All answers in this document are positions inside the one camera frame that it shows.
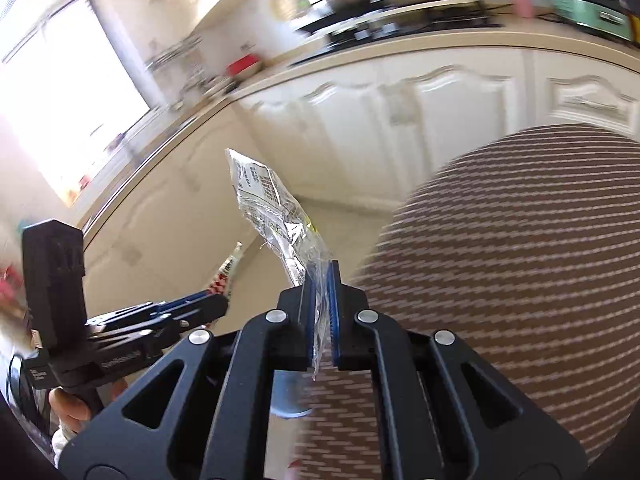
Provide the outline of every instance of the human hand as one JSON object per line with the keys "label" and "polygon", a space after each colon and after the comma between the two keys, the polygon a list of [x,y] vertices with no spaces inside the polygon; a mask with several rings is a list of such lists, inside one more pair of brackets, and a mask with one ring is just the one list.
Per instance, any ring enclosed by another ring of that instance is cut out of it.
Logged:
{"label": "human hand", "polygon": [[[114,400],[127,389],[127,381],[118,379],[111,385],[111,400]],[[67,393],[62,388],[56,388],[49,392],[51,409],[60,419],[60,423],[70,430],[79,433],[82,430],[82,422],[91,419],[91,410],[78,397]]]}

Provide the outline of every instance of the green electric cooker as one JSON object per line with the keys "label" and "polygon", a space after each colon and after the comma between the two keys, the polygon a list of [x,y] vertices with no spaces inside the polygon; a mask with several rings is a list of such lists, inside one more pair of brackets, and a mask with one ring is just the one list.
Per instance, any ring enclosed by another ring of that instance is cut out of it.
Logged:
{"label": "green electric cooker", "polygon": [[632,41],[631,22],[620,0],[551,0],[556,14],[599,36]]}

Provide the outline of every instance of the window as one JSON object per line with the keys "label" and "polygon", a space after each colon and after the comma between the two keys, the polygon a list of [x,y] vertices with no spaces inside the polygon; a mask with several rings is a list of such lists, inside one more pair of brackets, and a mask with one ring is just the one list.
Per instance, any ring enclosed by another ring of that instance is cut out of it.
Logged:
{"label": "window", "polygon": [[0,103],[67,205],[149,111],[89,0],[63,7],[6,60]]}

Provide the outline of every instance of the clear plastic bag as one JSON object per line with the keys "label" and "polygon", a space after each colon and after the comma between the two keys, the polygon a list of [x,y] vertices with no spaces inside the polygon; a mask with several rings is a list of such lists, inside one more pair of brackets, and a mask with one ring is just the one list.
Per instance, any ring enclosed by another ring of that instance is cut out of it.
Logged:
{"label": "clear plastic bag", "polygon": [[314,375],[329,338],[327,275],[331,256],[324,241],[298,201],[271,169],[234,150],[226,150],[231,179],[244,216],[282,261],[294,286],[305,281],[305,271],[316,291]]}

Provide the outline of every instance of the white cabinet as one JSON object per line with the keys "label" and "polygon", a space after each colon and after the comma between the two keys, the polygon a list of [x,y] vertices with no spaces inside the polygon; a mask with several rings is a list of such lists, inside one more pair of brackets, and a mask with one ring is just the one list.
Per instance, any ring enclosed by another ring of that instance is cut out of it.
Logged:
{"label": "white cabinet", "polygon": [[238,240],[254,240],[225,148],[262,158],[230,107],[171,150],[113,211],[84,253],[90,316],[201,290]]}
{"label": "white cabinet", "polygon": [[240,99],[299,197],[391,210],[455,157],[525,124],[517,49],[456,48],[317,72]]}
{"label": "white cabinet", "polygon": [[533,52],[536,124],[589,123],[640,140],[640,76],[587,57]]}

